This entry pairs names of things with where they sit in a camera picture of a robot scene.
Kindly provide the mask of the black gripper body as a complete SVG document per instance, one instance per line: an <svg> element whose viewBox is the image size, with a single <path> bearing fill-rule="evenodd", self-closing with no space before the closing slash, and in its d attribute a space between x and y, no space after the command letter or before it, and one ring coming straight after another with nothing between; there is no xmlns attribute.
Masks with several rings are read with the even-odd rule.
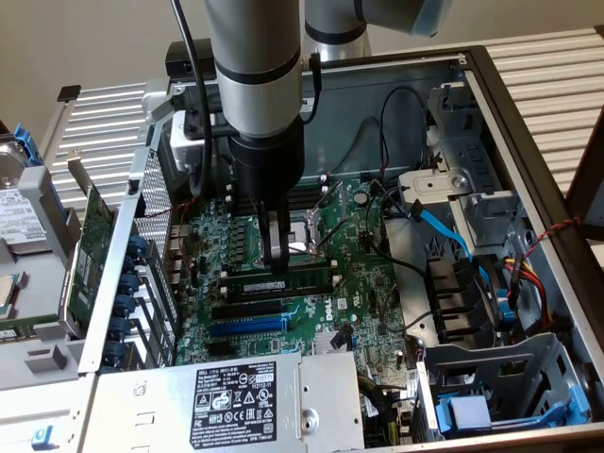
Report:
<svg viewBox="0 0 604 453"><path fill-rule="evenodd" d="M268 138L228 139L235 177L246 195L267 210L285 210L287 194L305 168L304 124L300 117Z"/></svg>

